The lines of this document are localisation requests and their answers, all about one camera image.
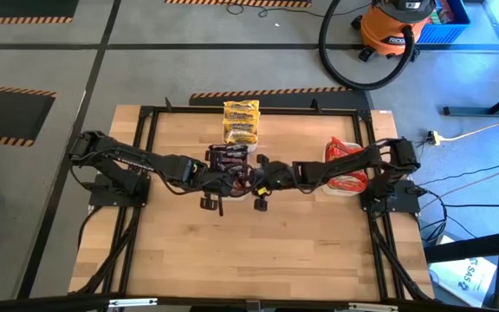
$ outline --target hazard stripe tape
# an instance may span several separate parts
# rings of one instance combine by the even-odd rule
[[[165,0],[165,3],[175,4],[215,4],[215,5],[249,5],[249,6],[270,6],[288,8],[310,8],[311,0],[301,1],[276,1],[276,0]]]
[[[305,94],[318,92],[342,92],[350,91],[346,87],[330,87],[330,88],[291,88],[277,90],[256,90],[256,91],[230,91],[230,92],[210,92],[192,94],[191,98],[214,98],[214,97],[231,97],[231,96],[253,96],[253,95],[272,95],[272,94]]]
[[[21,138],[9,138],[9,137],[0,136],[0,144],[9,145],[9,146],[30,147],[34,145],[34,141]]]
[[[47,95],[47,96],[51,96],[51,97],[55,97],[57,95],[57,93],[53,92],[53,91],[32,90],[32,89],[25,89],[25,88],[8,88],[8,87],[0,87],[0,92],[17,93],[17,94],[31,94],[31,95]]]
[[[71,23],[72,21],[72,17],[66,16],[0,17],[0,24]]]

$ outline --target shop vac hose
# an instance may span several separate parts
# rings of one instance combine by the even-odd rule
[[[328,7],[327,14],[325,14],[325,18],[322,21],[321,32],[319,33],[319,55],[321,56],[321,63],[325,67],[325,70],[342,86],[347,88],[351,88],[354,90],[374,90],[377,88],[382,88],[388,83],[392,82],[396,77],[401,74],[404,70],[407,63],[412,58],[413,48],[415,47],[415,36],[413,35],[412,26],[406,25],[402,29],[402,33],[404,34],[405,39],[405,50],[402,58],[399,60],[398,66],[385,78],[372,82],[372,83],[359,83],[355,81],[351,81],[341,75],[336,68],[334,68],[333,64],[328,59],[327,54],[327,32],[328,25],[330,24],[330,20],[333,17],[334,11],[336,7],[340,3],[340,0],[333,0],[330,6]]]

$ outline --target wooden table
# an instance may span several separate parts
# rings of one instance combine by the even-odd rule
[[[109,135],[131,144],[138,112],[139,106],[117,107]],[[392,113],[372,114],[377,139],[396,137]],[[203,159],[207,146],[221,141],[221,132],[221,114],[160,114],[153,152]],[[321,160],[332,135],[355,141],[349,117],[262,115],[259,132],[253,164],[258,153],[288,163]],[[366,214],[357,196],[275,192],[267,212],[253,210],[248,197],[225,202],[222,218],[199,208],[202,194],[175,196],[157,177],[149,196],[128,295],[379,300]],[[70,290],[83,286],[107,256],[117,211],[103,208],[87,224]],[[391,217],[400,261],[432,296],[417,222],[409,214]],[[117,267],[113,289],[118,288],[121,264]],[[384,268],[389,294],[395,296],[386,260]]]

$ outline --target gray floor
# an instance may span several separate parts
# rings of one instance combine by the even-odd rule
[[[100,41],[111,0],[81,0],[69,25],[0,26],[0,42]],[[327,4],[315,1],[313,11]],[[345,1],[339,11],[360,6]],[[498,44],[484,9],[469,4],[472,21],[456,43]],[[320,18],[270,12],[257,16],[246,9],[231,16],[222,6],[163,4],[153,0],[123,0],[111,37],[114,43],[315,43]],[[348,27],[358,12],[336,17],[332,42],[358,43]],[[356,51],[331,51],[340,71],[358,81],[373,81],[395,62],[376,58],[356,60]],[[0,299],[15,295],[42,217],[57,163],[78,109],[93,51],[0,51],[0,85],[56,91],[58,100],[40,138],[30,149],[0,146]],[[313,50],[144,50],[106,53],[84,129],[107,131],[120,104],[186,105],[192,93],[269,88],[336,86],[322,69]],[[377,109],[394,112],[400,135],[420,141],[427,130],[451,137],[497,122],[497,119],[447,118],[441,107],[489,106],[499,101],[499,52],[427,52],[409,65],[392,84],[370,93]],[[499,164],[499,129],[443,146],[428,146],[418,182]],[[90,174],[81,174],[84,179]],[[479,176],[430,185],[443,193]],[[42,260],[33,296],[65,294],[75,261],[78,226],[86,216],[87,193],[68,180]],[[452,194],[453,204],[499,203],[499,177]],[[499,232],[499,209],[453,208],[449,214],[478,236]],[[439,206],[422,214],[422,222],[439,219]],[[451,221],[447,231],[468,237]]]

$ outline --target red package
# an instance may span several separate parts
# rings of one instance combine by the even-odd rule
[[[332,137],[330,143],[327,145],[325,161],[338,159],[361,150],[363,150],[363,148],[357,144],[351,143],[347,146],[340,142],[340,140]],[[332,178],[328,181],[327,185],[335,190],[360,193],[367,188],[367,176],[365,170],[358,170]]]

